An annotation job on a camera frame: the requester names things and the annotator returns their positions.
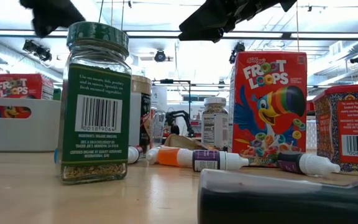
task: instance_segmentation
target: ceiling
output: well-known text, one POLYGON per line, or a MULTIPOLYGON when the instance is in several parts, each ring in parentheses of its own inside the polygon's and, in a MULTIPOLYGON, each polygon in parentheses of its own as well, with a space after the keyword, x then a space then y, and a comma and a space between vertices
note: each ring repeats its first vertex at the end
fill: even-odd
MULTIPOLYGON (((71 0, 88 21, 99 20, 102 0, 71 0)), ((100 21, 111 24, 122 30, 178 30, 178 26, 190 16, 204 0, 128 0, 103 1, 100 21)), ((18 1, 0 0, 0 30, 32 30, 32 13, 20 6, 18 1)), ((256 15, 250 21, 241 22, 235 31, 257 32, 358 32, 358 1, 355 0, 299 0, 298 7, 293 6, 284 12, 277 5, 256 15)), ((32 39, 50 48, 53 60, 47 65, 35 66, 35 70, 61 74, 65 60, 69 54, 64 38, 32 39)), ((27 64, 39 61, 22 50, 25 38, 0 37, 0 52, 10 56, 7 63, 18 62, 26 57, 27 64)), ((152 79, 180 78, 193 83, 217 83, 219 79, 227 79, 231 71, 229 56, 231 50, 242 42, 246 50, 299 50, 308 54, 309 85, 336 85, 358 82, 358 65, 346 65, 344 58, 333 58, 330 46, 335 40, 221 40, 212 42, 180 42, 177 39, 130 39, 129 52, 139 57, 139 64, 134 70, 140 71, 152 79), (152 59, 158 49, 164 50, 171 62, 157 63, 152 59), (340 80, 328 80, 349 73, 340 80)), ((353 42, 344 42, 342 50, 351 47, 353 42)), ((317 94, 320 88, 310 88, 310 94, 317 94)))

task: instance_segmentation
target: kellogg's logo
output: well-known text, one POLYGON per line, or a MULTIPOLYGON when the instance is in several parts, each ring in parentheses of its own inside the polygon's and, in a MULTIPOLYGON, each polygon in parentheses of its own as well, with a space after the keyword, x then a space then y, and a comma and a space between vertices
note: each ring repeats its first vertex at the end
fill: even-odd
POLYGON ((252 58, 247 59, 247 63, 256 63, 258 65, 265 63, 265 62, 266 62, 265 58, 259 59, 258 57, 252 57, 252 58))

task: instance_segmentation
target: white spice bottle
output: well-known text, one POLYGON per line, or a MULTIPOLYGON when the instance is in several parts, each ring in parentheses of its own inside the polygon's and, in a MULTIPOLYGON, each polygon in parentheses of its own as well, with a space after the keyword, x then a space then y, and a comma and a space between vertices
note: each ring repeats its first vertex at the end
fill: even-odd
POLYGON ((223 150, 227 146, 228 113, 224 109, 226 99, 208 97, 204 99, 205 110, 201 121, 201 142, 223 150))

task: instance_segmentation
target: green label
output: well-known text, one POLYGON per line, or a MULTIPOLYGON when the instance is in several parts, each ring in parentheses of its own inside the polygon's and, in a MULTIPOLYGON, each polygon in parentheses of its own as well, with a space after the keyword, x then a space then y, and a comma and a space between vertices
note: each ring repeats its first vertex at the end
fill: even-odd
POLYGON ((127 162, 130 98, 130 75, 70 64, 62 164, 127 162))

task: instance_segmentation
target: glass jar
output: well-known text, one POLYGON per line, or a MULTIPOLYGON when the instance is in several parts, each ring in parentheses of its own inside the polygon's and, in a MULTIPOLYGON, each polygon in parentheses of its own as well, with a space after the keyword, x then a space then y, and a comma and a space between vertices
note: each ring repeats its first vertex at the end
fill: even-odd
POLYGON ((65 184, 127 174, 131 68, 128 36, 106 24, 68 29, 58 158, 65 184))
POLYGON ((223 150, 227 146, 228 112, 224 109, 226 99, 208 97, 204 99, 205 110, 201 120, 201 142, 223 150))

